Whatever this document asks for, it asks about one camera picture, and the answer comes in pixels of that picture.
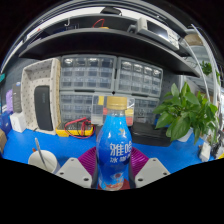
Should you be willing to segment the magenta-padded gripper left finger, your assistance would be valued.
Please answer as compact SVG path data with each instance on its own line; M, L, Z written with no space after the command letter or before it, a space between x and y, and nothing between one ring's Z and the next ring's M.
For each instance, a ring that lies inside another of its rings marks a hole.
M87 150L78 158L69 158L56 175L84 188L96 188L98 178L96 148Z

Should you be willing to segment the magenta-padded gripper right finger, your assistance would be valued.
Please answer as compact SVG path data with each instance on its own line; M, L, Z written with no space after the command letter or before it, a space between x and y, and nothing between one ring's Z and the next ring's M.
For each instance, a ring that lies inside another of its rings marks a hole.
M148 158L140 150L132 148L129 162L129 184L140 188L166 177L170 172L158 158Z

